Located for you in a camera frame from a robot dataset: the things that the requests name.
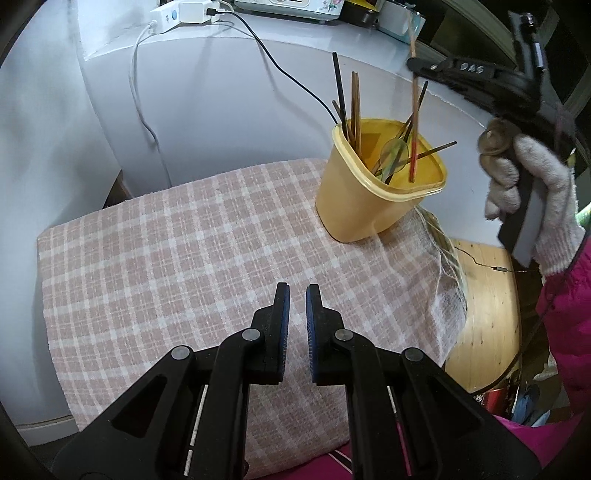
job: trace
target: white cable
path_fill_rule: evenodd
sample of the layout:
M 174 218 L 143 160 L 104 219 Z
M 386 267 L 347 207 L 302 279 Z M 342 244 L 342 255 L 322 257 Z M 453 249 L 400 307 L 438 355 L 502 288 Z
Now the white cable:
M 230 9 L 230 12 L 234 11 L 234 7 L 230 2 L 225 2 L 224 0 L 217 0 L 220 5 L 226 5 Z
M 131 55 L 131 61 L 129 62 L 129 87 L 131 88 L 131 96 L 134 98 L 135 109 L 138 112 L 139 120 L 142 122 L 142 125 L 145 129 L 150 132 L 152 138 L 154 139 L 154 143 L 156 144 L 156 149 L 158 150 L 158 156 L 160 157 L 160 163 L 164 169 L 164 173 L 166 174 L 166 181 L 168 184 L 168 188 L 172 188 L 173 182 L 170 180 L 170 173 L 168 173 L 168 167 L 164 162 L 164 158 L 162 157 L 162 152 L 160 151 L 160 142 L 158 141 L 158 137 L 152 128 L 148 125 L 148 122 L 144 118 L 144 113 L 142 112 L 141 105 L 139 104 L 139 96 L 138 96 L 138 88 L 137 88 L 137 67 L 138 67 L 138 47 L 139 44 L 142 43 L 146 38 L 150 38 L 154 33 L 150 31 L 156 26 L 156 20 L 152 20 L 148 25 L 144 27 L 142 33 L 139 34 L 138 39 L 135 41 L 133 53 Z

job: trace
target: wooden stool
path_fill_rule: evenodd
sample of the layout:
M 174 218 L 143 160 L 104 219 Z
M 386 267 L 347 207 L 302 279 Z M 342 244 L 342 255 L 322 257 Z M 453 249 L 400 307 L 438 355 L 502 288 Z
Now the wooden stool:
M 477 262 L 513 269 L 503 248 L 461 240 L 452 243 Z M 446 372 L 468 392 L 487 386 L 503 373 L 521 344 L 515 274 L 476 265 L 462 251 L 458 257 L 467 283 L 467 319 L 447 361 Z

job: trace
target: wire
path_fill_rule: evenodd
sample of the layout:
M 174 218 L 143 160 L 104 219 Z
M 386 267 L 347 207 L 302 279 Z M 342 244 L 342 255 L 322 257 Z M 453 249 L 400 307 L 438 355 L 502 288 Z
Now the wire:
M 550 299 L 550 301 L 546 305 L 546 308 L 542 312 L 542 315 L 540 315 L 540 318 L 538 318 L 534 327 L 531 329 L 530 334 L 525 339 L 525 342 L 522 343 L 521 348 L 519 349 L 517 354 L 513 357 L 513 360 L 511 361 L 511 363 L 507 366 L 507 368 L 505 368 L 505 371 L 501 375 L 499 375 L 499 377 L 494 382 L 491 382 L 487 386 L 482 387 L 482 388 L 476 390 L 475 392 L 472 392 L 471 395 L 473 397 L 477 397 L 478 395 L 482 395 L 483 393 L 488 392 L 492 388 L 495 388 L 499 383 L 501 383 L 506 378 L 506 376 L 509 374 L 509 372 L 511 372 L 511 370 L 513 370 L 513 367 L 515 366 L 515 364 L 521 359 L 525 350 L 529 347 L 531 341 L 534 339 L 534 335 L 538 331 L 538 329 L 540 328 L 540 325 L 544 321 L 546 314 L 554 306 L 554 301 L 555 301 L 556 297 L 558 296 L 559 293 L 562 293 L 562 290 L 564 289 L 564 287 L 566 285 L 566 281 L 567 281 L 568 277 L 570 276 L 570 273 L 573 271 L 574 266 L 578 262 L 583 250 L 585 249 L 587 239 L 589 238 L 589 231 L 590 231 L 590 229 L 589 229 L 589 225 L 588 225 L 587 228 L 585 229 L 585 236 L 583 237 L 583 241 L 579 245 L 579 249 L 577 250 L 577 253 L 575 254 L 569 267 L 566 269 L 566 271 L 563 274 L 563 279 L 560 284 L 560 287 L 558 287 L 558 289 L 552 295 L 552 298 Z
M 453 246 L 453 248 L 455 248 L 456 250 L 459 250 L 460 252 L 464 252 L 468 257 L 470 257 L 471 259 L 474 260 L 474 263 L 476 265 L 480 265 L 481 267 L 486 267 L 486 268 L 491 268 L 493 270 L 496 270 L 497 272 L 509 272 L 509 273 L 522 273 L 522 272 L 526 272 L 527 270 L 509 270 L 506 267 L 493 267 L 491 265 L 486 265 L 484 263 L 480 263 L 476 260 L 476 258 L 474 258 L 474 256 L 470 253 L 467 252 L 466 250 L 464 250 L 463 248 L 460 247 L 456 247 L 455 245 Z
M 232 4 L 230 2 L 225 2 L 224 0 L 217 0 L 217 2 L 220 5 L 225 5 L 226 7 L 228 7 L 230 9 L 229 10 L 230 12 L 232 12 L 232 13 L 234 12 L 234 7 L 232 6 Z
M 240 20 L 240 22 L 242 22 L 244 24 L 244 26 L 248 29 L 248 31 L 251 33 L 251 35 L 254 37 L 254 39 L 257 41 L 257 43 L 261 46 L 261 48 L 263 49 L 263 51 L 265 52 L 265 54 L 267 55 L 267 57 L 269 57 L 269 60 L 271 60 L 271 62 L 275 66 L 275 68 L 277 70 L 279 70 L 287 78 L 289 78 L 292 82 L 294 82 L 298 87 L 302 88 L 304 91 L 306 91 L 307 93 L 309 93 L 310 95 L 312 95 L 312 97 L 314 97 L 315 100 L 318 101 L 318 103 L 320 103 L 324 107 L 324 109 L 329 113 L 329 115 L 332 118 L 333 122 L 335 122 L 335 125 L 338 124 L 338 122 L 337 122 L 335 116 L 333 115 L 332 111 L 330 111 L 330 108 L 320 99 L 320 97 L 318 97 L 309 88 L 306 88 L 302 83 L 300 83 L 298 80 L 296 80 L 295 78 L 293 78 L 289 73 L 287 73 L 284 69 L 282 69 L 279 66 L 279 64 L 273 58 L 273 55 L 271 55 L 271 53 L 267 50 L 267 47 L 265 46 L 265 44 L 261 41 L 261 39 L 259 37 L 256 36 L 256 34 L 252 30 L 252 28 L 246 23 L 246 21 L 240 15 L 238 15 L 236 12 L 234 12 L 233 9 L 231 11 L 228 11 L 228 10 L 220 11 L 220 10 L 218 10 L 217 13 L 219 13 L 219 14 L 233 15 L 238 20 Z
M 173 182 L 170 180 L 170 173 L 168 172 L 168 167 L 164 162 L 164 157 L 162 155 L 162 151 L 160 150 L 160 142 L 158 141 L 158 137 L 156 136 L 156 132 L 148 125 L 144 117 L 144 113 L 142 112 L 141 105 L 139 104 L 139 95 L 138 95 L 138 87 L 137 87 L 137 70 L 138 70 L 138 47 L 139 44 L 142 43 L 147 38 L 150 38 L 154 33 L 150 31 L 156 26 L 156 20 L 152 20 L 148 25 L 144 27 L 142 32 L 139 34 L 138 39 L 135 41 L 134 50 L 131 55 L 131 60 L 129 62 L 129 87 L 131 88 L 131 96 L 134 98 L 134 105 L 135 110 L 138 112 L 139 120 L 142 122 L 142 125 L 145 129 L 152 135 L 154 139 L 154 144 L 156 145 L 156 150 L 158 150 L 158 156 L 160 157 L 160 163 L 164 169 L 164 173 L 166 175 L 166 182 L 168 184 L 168 188 L 172 188 Z

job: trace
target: checkered tablecloth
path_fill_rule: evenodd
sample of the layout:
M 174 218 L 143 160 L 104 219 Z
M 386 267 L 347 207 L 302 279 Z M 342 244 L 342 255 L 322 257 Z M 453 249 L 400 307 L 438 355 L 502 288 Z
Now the checkered tablecloth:
M 301 464 L 348 438 L 343 388 L 310 381 L 304 295 L 376 345 L 417 346 L 441 364 L 466 319 L 452 266 L 410 211 L 390 230 L 340 244 L 314 208 L 325 162 L 232 171 L 149 194 L 38 239 L 51 356 L 84 428 L 175 345 L 219 344 L 291 287 L 287 367 L 251 390 L 250 476 Z

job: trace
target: pink jacket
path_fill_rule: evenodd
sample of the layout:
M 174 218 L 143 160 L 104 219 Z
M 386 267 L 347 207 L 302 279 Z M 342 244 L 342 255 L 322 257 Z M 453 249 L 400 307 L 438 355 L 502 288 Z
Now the pink jacket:
M 537 305 L 543 312 L 554 292 L 561 287 L 561 274 L 549 277 Z M 564 446 L 591 403 L 591 241 L 573 268 L 566 286 L 554 299 L 544 319 L 550 350 L 569 395 L 573 417 L 543 427 L 524 427 L 499 419 L 526 444 L 546 466 Z M 349 445 L 294 469 L 276 473 L 265 480 L 350 480 Z

